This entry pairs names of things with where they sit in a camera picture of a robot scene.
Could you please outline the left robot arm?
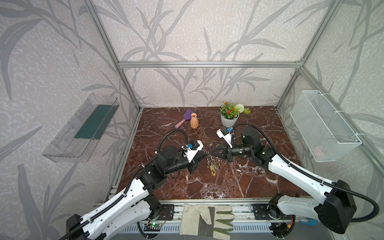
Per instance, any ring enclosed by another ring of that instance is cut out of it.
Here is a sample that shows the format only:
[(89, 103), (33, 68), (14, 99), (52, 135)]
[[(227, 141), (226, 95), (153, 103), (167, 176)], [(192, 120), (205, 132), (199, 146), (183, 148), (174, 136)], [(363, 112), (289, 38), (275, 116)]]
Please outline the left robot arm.
[(135, 171), (127, 186), (95, 210), (73, 215), (67, 222), (63, 240), (109, 240), (132, 224), (160, 215), (161, 204), (153, 192), (163, 186), (172, 173), (187, 169), (193, 174), (207, 157), (200, 140), (189, 140), (185, 131), (181, 147), (162, 148), (161, 139), (155, 156)]

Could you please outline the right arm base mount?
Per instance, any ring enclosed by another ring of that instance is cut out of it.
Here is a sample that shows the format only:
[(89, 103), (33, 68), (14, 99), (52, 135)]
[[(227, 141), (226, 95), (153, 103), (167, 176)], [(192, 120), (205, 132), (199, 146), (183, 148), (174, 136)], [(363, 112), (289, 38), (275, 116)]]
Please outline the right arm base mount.
[(269, 216), (269, 211), (268, 211), (268, 204), (252, 204), (251, 205), (251, 211), (254, 214), (255, 220), (261, 221), (269, 221), (272, 218)]

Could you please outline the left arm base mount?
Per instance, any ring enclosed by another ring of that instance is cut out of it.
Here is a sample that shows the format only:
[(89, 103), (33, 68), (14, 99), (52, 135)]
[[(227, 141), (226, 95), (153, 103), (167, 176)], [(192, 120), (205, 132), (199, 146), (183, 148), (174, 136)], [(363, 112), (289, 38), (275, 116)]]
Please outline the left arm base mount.
[(171, 221), (174, 218), (175, 213), (175, 205), (173, 204), (165, 204), (160, 205), (160, 209), (155, 212), (152, 220), (154, 221)]

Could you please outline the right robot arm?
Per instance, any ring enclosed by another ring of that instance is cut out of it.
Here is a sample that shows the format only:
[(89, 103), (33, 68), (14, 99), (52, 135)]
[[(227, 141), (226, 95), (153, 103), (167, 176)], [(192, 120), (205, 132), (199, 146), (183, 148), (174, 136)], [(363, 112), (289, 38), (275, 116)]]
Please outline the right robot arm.
[(319, 177), (284, 157), (269, 137), (258, 127), (245, 123), (241, 130), (240, 144), (236, 144), (236, 127), (217, 130), (225, 143), (211, 151), (211, 155), (228, 163), (234, 157), (249, 158), (255, 165), (277, 174), (310, 195), (308, 199), (277, 194), (269, 202), (273, 218), (294, 215), (321, 222), (337, 234), (344, 234), (350, 223), (373, 219), (380, 212), (378, 203), (351, 190), (342, 181)]

